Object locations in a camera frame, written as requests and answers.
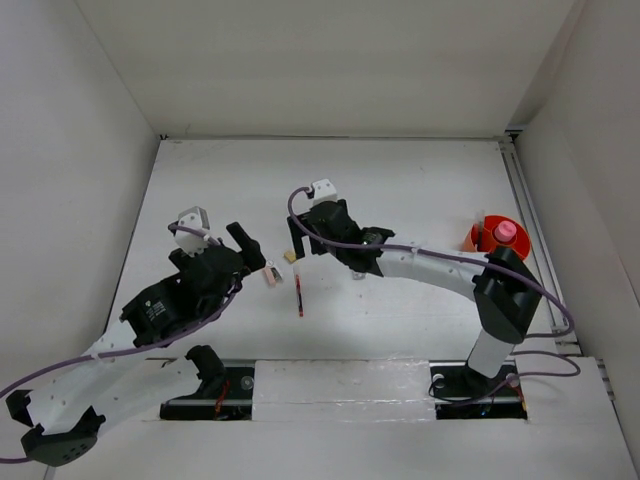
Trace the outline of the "dark red pen refill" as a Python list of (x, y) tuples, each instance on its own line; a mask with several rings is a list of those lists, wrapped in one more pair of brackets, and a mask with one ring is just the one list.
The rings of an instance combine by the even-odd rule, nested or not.
[(297, 264), (293, 265), (294, 272), (294, 283), (296, 289), (296, 302), (297, 302), (297, 310), (300, 318), (304, 317), (304, 305), (303, 305), (303, 297), (302, 297), (302, 287), (301, 287), (301, 275), (299, 266)]

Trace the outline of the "red ink pen refill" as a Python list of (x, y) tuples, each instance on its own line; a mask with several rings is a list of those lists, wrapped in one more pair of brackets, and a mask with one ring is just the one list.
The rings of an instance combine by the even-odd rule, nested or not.
[(477, 231), (475, 248), (478, 252), (480, 252), (482, 250), (482, 240), (483, 240), (483, 234), (484, 234), (485, 211), (480, 210), (476, 214), (475, 220), (476, 220), (475, 226)]

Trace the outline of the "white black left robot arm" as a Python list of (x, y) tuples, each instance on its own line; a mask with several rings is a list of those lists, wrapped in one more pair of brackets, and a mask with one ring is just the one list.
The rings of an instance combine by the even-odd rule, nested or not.
[(202, 241), (194, 253), (169, 255), (176, 271), (142, 289), (81, 356), (33, 372), (1, 392), (11, 418), (27, 426), (20, 463), (69, 464), (93, 448), (107, 430), (154, 404), (174, 398), (211, 400), (220, 413), (232, 389), (223, 361), (209, 345), (196, 345), (144, 380), (123, 377), (148, 354), (219, 319), (243, 281), (266, 265), (257, 240), (237, 222), (226, 230), (236, 249), (203, 230), (174, 222), (173, 235)]

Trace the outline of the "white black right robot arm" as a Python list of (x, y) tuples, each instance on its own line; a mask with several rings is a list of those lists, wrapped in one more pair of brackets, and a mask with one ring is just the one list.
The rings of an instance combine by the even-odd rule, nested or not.
[(489, 254), (427, 250), (398, 244), (395, 233), (361, 227), (343, 200), (325, 200), (287, 218), (294, 251), (330, 254), (355, 273), (401, 278), (454, 292), (477, 309), (481, 325), (459, 374), (442, 375), (434, 387), (452, 387), (457, 399), (477, 398), (493, 390), (504, 361), (528, 334), (541, 300), (540, 285), (509, 247)]

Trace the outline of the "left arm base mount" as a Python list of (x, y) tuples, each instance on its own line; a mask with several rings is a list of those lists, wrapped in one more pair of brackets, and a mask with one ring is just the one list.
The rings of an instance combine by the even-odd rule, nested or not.
[(252, 419), (256, 362), (223, 361), (210, 346), (192, 347), (186, 359), (197, 369), (194, 393), (168, 400), (159, 418), (167, 421), (249, 421)]

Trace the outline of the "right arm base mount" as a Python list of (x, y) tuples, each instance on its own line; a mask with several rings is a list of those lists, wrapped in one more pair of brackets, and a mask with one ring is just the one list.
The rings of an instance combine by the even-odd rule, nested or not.
[(430, 366), (428, 394), (435, 401), (437, 420), (526, 420), (528, 414), (519, 386), (503, 385), (517, 374), (513, 363), (504, 364), (494, 378), (486, 378), (463, 363)]

